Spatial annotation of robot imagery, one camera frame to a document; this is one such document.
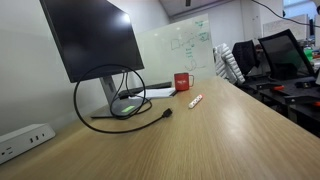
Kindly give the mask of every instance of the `marker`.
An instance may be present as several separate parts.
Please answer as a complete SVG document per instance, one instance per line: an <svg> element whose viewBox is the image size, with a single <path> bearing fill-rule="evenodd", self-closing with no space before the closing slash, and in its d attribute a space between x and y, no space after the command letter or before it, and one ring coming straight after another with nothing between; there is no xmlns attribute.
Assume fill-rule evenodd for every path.
<svg viewBox="0 0 320 180"><path fill-rule="evenodd" d="M197 97L189 104L189 108L192 109L195 105L198 104L199 101L201 101L202 98L203 98L202 94L200 94L199 96L197 96Z"/></svg>

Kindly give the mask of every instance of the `keyboard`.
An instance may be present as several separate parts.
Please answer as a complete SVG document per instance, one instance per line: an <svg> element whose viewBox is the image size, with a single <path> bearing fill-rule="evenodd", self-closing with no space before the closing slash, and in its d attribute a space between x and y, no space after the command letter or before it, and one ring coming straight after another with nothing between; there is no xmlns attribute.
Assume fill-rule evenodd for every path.
<svg viewBox="0 0 320 180"><path fill-rule="evenodd" d="M170 88L171 86L172 86L172 82L170 81L170 82L163 82L159 84L148 85L146 86L146 89L162 89L162 88ZM139 92L143 91L143 87L132 88L132 89L129 89L129 91L133 94L138 94ZM127 90L123 90L119 92L118 96L120 99L125 99L129 97L129 93Z"/></svg>

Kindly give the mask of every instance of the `red cup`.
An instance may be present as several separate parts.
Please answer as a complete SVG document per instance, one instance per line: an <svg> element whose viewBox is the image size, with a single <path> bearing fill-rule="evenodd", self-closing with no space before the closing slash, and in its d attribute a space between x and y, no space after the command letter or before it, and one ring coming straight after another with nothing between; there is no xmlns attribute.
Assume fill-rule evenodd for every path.
<svg viewBox="0 0 320 180"><path fill-rule="evenodd" d="M192 77L192 84L190 85L189 78ZM189 73L174 74L174 85L177 91L185 91L193 86L194 76Z"/></svg>

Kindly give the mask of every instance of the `ceiling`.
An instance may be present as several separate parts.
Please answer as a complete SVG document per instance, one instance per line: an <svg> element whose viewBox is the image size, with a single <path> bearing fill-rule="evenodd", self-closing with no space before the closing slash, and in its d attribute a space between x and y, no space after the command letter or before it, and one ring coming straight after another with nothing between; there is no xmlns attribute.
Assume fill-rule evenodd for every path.
<svg viewBox="0 0 320 180"><path fill-rule="evenodd" d="M200 11L225 3L227 0L191 0L191 6L186 6L186 0L159 0L169 17Z"/></svg>

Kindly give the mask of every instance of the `power strip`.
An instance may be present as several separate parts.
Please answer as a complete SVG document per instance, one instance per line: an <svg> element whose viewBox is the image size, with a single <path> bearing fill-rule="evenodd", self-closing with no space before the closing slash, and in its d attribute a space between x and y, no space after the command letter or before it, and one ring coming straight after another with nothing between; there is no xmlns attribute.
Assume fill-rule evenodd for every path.
<svg viewBox="0 0 320 180"><path fill-rule="evenodd" d="M0 136L0 164L38 146L55 135L48 124L33 124Z"/></svg>

